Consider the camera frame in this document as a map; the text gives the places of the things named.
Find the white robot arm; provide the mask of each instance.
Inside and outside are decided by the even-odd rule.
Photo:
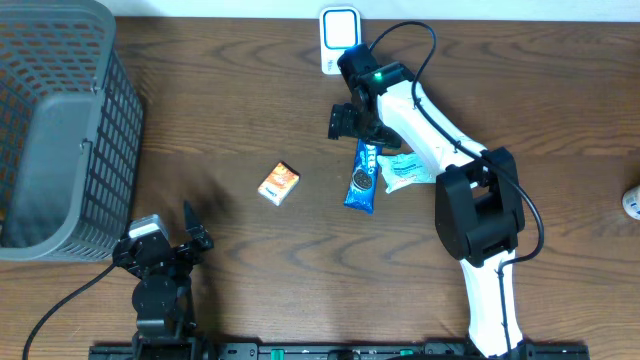
[[[507,343],[511,349],[516,348],[523,336],[515,316],[512,267],[503,269],[506,330],[497,272],[501,263],[515,257],[516,234],[524,227],[520,198],[511,187],[498,190],[499,177],[458,151],[430,124],[414,105],[413,74],[404,66],[394,63],[380,67],[366,45],[347,50],[338,65],[351,90],[352,104],[334,105],[329,138],[353,136],[387,147],[399,147],[401,138],[431,174],[438,175],[436,228],[464,272],[471,313],[469,337],[487,358],[505,354]],[[424,111],[455,142],[489,161],[493,157],[496,165],[501,157],[506,158],[506,168],[517,181],[515,163],[506,150],[486,152],[433,105],[420,84],[416,86],[416,97]],[[474,199],[471,188],[475,186],[489,186],[490,194]]]
[[[420,104],[431,118],[460,141],[462,146],[478,156],[481,151],[486,150],[484,146],[458,130],[427,98],[420,84],[417,84],[416,94]],[[378,96],[377,105],[380,120],[411,146],[427,165],[431,174],[439,175],[445,172],[449,165],[462,166],[473,160],[457,151],[453,144],[434,129],[415,108],[410,81],[405,80],[388,87],[384,94]],[[486,259],[484,266],[479,268],[474,267],[467,260],[460,261],[471,310],[469,337],[485,357],[507,352],[497,270],[501,262],[514,257],[515,251],[511,253],[502,251]],[[504,269],[504,276],[509,338],[512,348],[515,348],[522,340],[522,333],[516,322],[511,266]]]

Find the wooden table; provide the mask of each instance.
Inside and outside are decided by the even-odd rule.
[[[364,22],[369,41],[393,24]],[[518,320],[536,341],[585,341],[592,359],[640,357],[640,25],[432,22],[422,83],[472,138],[506,146],[545,220],[547,246],[516,269]],[[459,264],[433,222],[434,187],[388,195],[374,216],[342,206],[355,140],[327,140],[349,99],[320,71],[315,20],[118,19],[118,49],[149,100],[134,216],[159,213],[175,243],[190,200],[215,238],[194,272],[201,329],[265,342],[462,337]],[[404,29],[376,55],[416,69],[429,39]],[[281,207],[256,193],[278,162],[302,174]],[[520,253],[535,243],[527,214]],[[0,264],[0,357],[106,264]],[[42,329],[33,359],[86,359],[135,332],[135,278],[117,269]]]

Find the gray plastic basket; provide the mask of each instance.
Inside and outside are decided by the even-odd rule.
[[[0,260],[96,261],[124,234],[142,106],[92,0],[0,2]]]

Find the small box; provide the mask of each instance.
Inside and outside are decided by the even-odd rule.
[[[291,192],[298,181],[300,181],[300,175],[281,162],[260,184],[258,193],[280,206],[282,200]]]

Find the oreo package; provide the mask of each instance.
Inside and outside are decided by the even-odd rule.
[[[344,206],[364,210],[373,214],[373,199],[376,195],[378,182],[378,155],[382,147],[367,145],[358,140],[356,158],[353,161],[353,173]]]

